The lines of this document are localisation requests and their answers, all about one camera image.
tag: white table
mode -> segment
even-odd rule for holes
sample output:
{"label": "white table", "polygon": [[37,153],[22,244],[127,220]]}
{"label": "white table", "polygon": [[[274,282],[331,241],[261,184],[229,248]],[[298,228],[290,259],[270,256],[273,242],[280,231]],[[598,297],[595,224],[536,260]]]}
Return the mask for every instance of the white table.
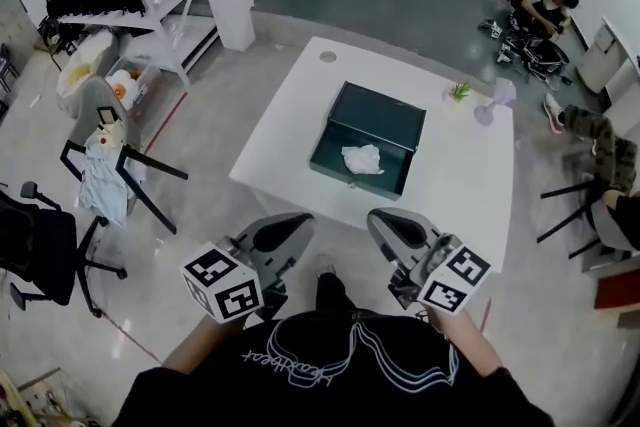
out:
{"label": "white table", "polygon": [[[337,55],[333,63],[320,53]],[[426,109],[404,192],[390,200],[311,170],[309,159],[345,81]],[[395,206],[455,233],[500,272],[513,187],[513,119],[498,106],[490,127],[473,117],[489,99],[472,92],[457,104],[452,82],[373,52],[313,38],[269,104],[230,177],[252,189],[366,230],[367,213]]]}

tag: crumpled paper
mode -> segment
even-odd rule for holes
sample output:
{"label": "crumpled paper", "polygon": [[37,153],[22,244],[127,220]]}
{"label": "crumpled paper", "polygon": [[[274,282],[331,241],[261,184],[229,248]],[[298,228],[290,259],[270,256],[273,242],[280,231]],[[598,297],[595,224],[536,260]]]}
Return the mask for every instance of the crumpled paper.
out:
{"label": "crumpled paper", "polygon": [[354,175],[381,175],[380,150],[373,144],[362,148],[358,146],[343,146],[344,163]]}

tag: person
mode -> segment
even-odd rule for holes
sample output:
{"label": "person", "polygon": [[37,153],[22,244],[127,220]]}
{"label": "person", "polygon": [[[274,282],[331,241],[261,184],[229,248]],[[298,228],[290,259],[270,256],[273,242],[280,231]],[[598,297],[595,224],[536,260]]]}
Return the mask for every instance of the person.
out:
{"label": "person", "polygon": [[359,309],[330,258],[315,258],[315,311],[244,331],[244,320],[217,324],[206,316],[162,368],[136,378],[114,427],[219,425],[229,416],[554,425],[466,312],[430,310],[440,334],[413,317]]}
{"label": "person", "polygon": [[550,38],[570,23],[569,9],[580,0],[510,0],[514,9],[511,23],[516,29]]}
{"label": "person", "polygon": [[611,217],[629,243],[640,250],[640,197],[629,196],[636,179],[638,146],[632,141],[617,137],[607,117],[573,105],[562,109],[551,93],[545,96],[542,107],[555,134],[561,134],[566,129],[577,136],[595,141],[595,176],[598,182],[596,193],[608,207]]}

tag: box lid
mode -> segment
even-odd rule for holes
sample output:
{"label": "box lid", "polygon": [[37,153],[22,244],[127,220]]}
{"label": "box lid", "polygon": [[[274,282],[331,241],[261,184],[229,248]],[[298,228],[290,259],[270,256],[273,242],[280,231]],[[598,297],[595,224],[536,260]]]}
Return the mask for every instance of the box lid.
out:
{"label": "box lid", "polygon": [[426,111],[345,82],[329,113],[338,123],[415,152]]}

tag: camouflage pants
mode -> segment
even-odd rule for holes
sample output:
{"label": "camouflage pants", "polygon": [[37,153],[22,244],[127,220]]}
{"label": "camouflage pants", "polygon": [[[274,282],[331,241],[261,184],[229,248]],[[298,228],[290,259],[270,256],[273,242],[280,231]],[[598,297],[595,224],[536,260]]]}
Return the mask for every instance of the camouflage pants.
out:
{"label": "camouflage pants", "polygon": [[600,114],[570,105],[564,111],[564,126],[581,137],[596,141],[596,176],[605,189],[616,189],[625,194],[631,191],[636,178],[638,146],[617,137],[611,121]]}

